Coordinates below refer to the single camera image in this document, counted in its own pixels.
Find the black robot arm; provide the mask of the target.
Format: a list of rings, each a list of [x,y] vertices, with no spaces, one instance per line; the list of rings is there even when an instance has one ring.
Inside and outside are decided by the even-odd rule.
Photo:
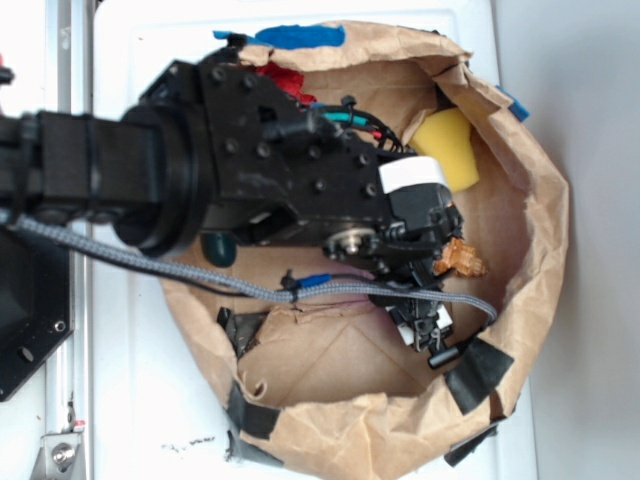
[[[149,257],[198,235],[238,246],[317,246],[373,275],[386,308],[432,368],[458,358],[434,270],[462,235],[436,165],[405,149],[352,97],[295,98],[230,43],[172,63],[118,121],[40,112],[1,122],[4,221],[29,215],[114,227]]]

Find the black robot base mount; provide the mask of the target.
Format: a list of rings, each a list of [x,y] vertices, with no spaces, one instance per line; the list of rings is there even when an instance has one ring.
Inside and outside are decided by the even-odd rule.
[[[1,400],[10,400],[72,332],[69,252],[1,231]]]

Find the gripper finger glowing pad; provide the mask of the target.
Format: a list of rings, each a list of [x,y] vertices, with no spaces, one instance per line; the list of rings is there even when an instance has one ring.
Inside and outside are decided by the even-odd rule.
[[[467,342],[452,346],[446,339],[453,333],[453,320],[446,303],[465,303],[468,295],[431,292],[429,298],[370,295],[377,307],[384,308],[400,333],[403,342],[417,353],[428,352],[431,369],[438,369],[464,353]]]
[[[392,214],[407,233],[462,234],[463,218],[435,158],[406,157],[381,165],[378,172]]]

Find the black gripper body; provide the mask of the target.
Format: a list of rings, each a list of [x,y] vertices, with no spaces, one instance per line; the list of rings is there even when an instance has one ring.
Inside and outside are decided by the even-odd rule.
[[[138,118],[169,169],[164,216],[179,233],[224,233],[239,246],[314,246],[405,288],[440,286],[445,235],[407,233],[378,168],[419,156],[355,132],[356,111],[312,107],[245,67],[229,45],[176,61],[141,95]]]

